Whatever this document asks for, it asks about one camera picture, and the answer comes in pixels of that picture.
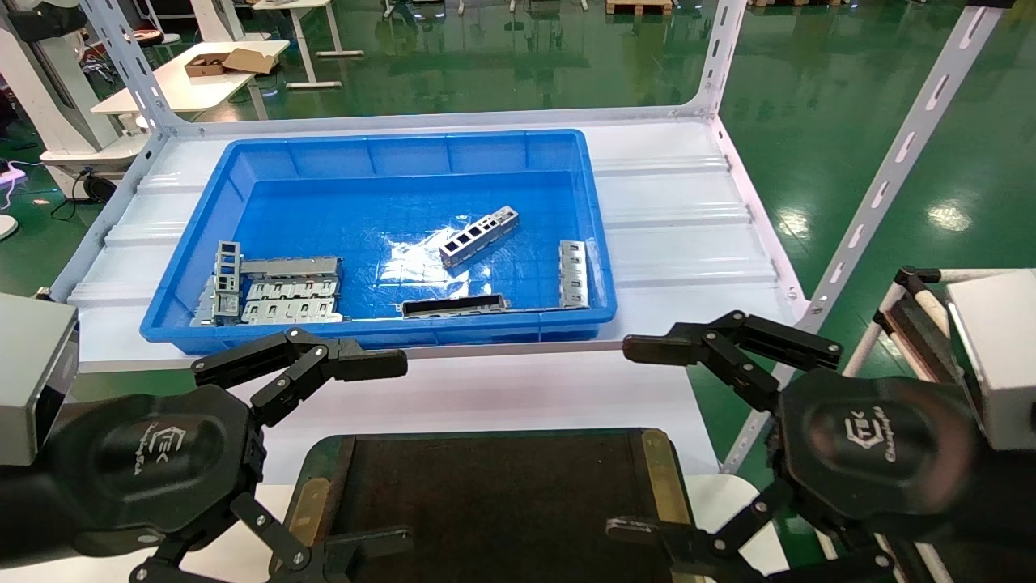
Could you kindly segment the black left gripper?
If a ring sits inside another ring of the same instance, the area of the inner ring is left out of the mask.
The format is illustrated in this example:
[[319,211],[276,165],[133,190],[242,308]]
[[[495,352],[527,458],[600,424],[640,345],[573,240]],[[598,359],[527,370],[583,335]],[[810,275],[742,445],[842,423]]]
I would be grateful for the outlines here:
[[[196,360],[193,379],[203,387],[189,393],[78,403],[32,465],[32,558],[159,546],[130,582],[217,582],[179,564],[238,519],[281,561],[270,582],[351,582],[365,560],[410,551],[412,532],[378,529],[304,546],[252,495],[266,457],[261,427],[284,420],[326,381],[396,379],[408,368],[398,348],[368,351],[352,338],[295,327]],[[223,390],[271,373],[249,407]]]

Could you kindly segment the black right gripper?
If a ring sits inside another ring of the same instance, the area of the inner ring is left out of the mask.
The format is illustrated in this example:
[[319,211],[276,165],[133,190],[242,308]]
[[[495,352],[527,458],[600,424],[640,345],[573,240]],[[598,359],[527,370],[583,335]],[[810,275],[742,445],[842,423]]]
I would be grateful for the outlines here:
[[636,363],[702,365],[752,409],[776,410],[781,472],[796,485],[774,480],[717,534],[675,521],[607,521],[610,538],[662,547],[670,572],[680,575],[714,582],[873,582],[890,576],[893,558],[871,543],[836,560],[773,573],[752,567],[741,549],[801,497],[831,521],[924,538],[950,524],[982,451],[981,432],[955,386],[808,372],[778,398],[779,381],[754,355],[795,370],[833,370],[843,347],[758,315],[735,310],[704,324],[677,322],[664,336],[626,336],[622,354]]

